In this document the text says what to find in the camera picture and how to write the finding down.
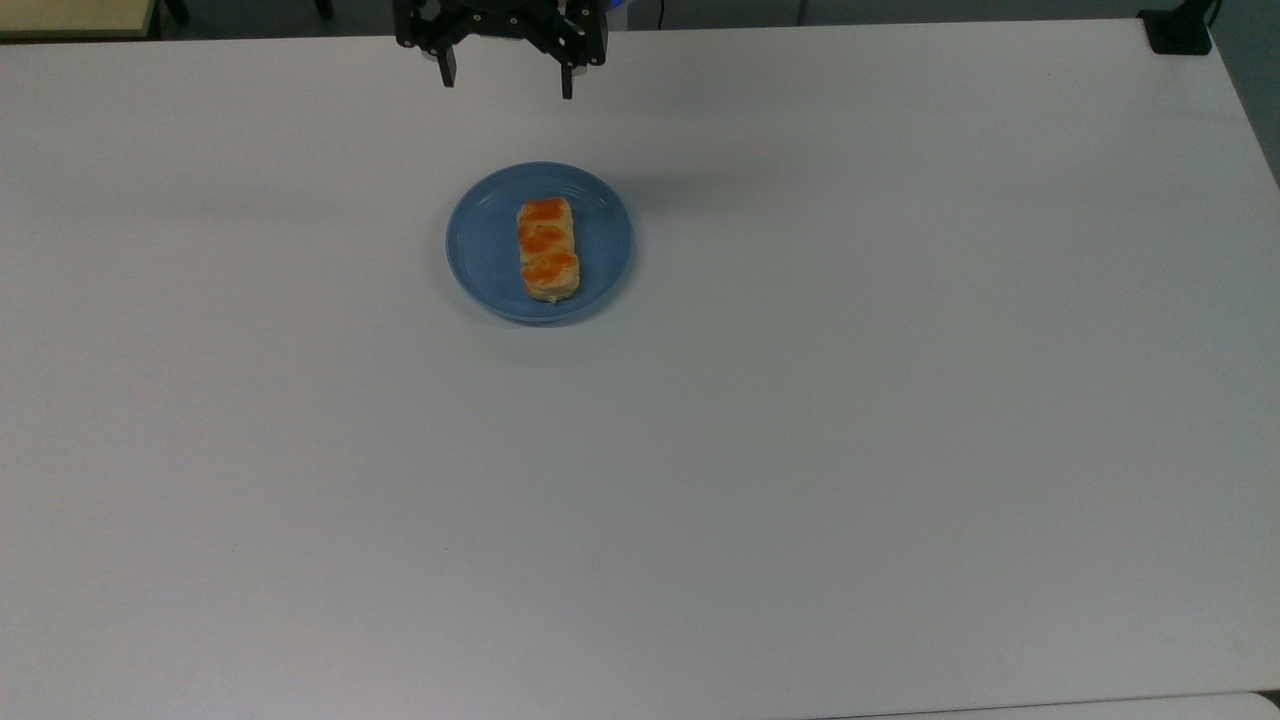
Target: white table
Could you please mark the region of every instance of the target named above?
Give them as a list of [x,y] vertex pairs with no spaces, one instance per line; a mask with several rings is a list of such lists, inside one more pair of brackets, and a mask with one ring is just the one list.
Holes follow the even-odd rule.
[[[0,47],[0,715],[1280,685],[1280,192],[1137,22]],[[156,67],[169,73],[147,72]],[[488,315],[534,159],[637,259]]]

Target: black object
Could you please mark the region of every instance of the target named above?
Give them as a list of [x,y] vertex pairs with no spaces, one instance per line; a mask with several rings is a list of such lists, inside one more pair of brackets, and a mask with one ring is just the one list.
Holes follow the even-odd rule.
[[1160,55],[1208,55],[1213,41],[1204,27],[1204,13],[1212,4],[1213,0],[1185,0],[1172,10],[1138,13],[1151,49]]
[[561,14],[557,0],[440,0],[434,18],[421,14],[426,0],[392,0],[396,42],[419,47],[440,67],[440,79],[453,87],[453,46],[468,35],[527,40],[561,64],[561,94],[573,97],[573,73],[603,65],[609,41],[604,0],[568,0]]
[[187,9],[187,4],[183,0],[164,0],[165,8],[169,8],[169,15],[173,17],[173,22],[184,26],[191,22],[191,10]]

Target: wooden surface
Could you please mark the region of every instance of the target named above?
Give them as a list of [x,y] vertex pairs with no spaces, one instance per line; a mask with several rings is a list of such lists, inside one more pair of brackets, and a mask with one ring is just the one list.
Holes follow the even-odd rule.
[[[1280,192],[1216,53],[609,51],[564,101],[476,38],[456,88],[388,37],[0,47],[0,716],[1280,685]],[[635,222],[570,327],[445,263],[527,160]]]
[[155,0],[3,0],[0,40],[143,37]]

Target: robotic arm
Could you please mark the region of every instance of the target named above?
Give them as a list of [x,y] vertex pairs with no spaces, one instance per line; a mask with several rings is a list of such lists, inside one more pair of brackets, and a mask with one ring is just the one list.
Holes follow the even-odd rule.
[[419,47],[453,87],[458,67],[453,46],[468,35],[527,40],[561,65],[561,92],[573,97],[573,74],[603,65],[609,28],[609,0],[439,0],[434,18],[424,18],[426,0],[392,0],[396,41]]

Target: blue object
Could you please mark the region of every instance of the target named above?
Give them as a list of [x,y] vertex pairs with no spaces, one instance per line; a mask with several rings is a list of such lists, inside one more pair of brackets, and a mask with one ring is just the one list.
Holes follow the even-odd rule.
[[[516,213],[527,200],[563,197],[573,211],[577,292],[558,302],[525,293]],[[631,218],[613,188],[586,170],[525,163],[477,182],[449,218],[445,252],[462,290],[493,313],[527,324],[562,323],[607,302],[631,264]]]

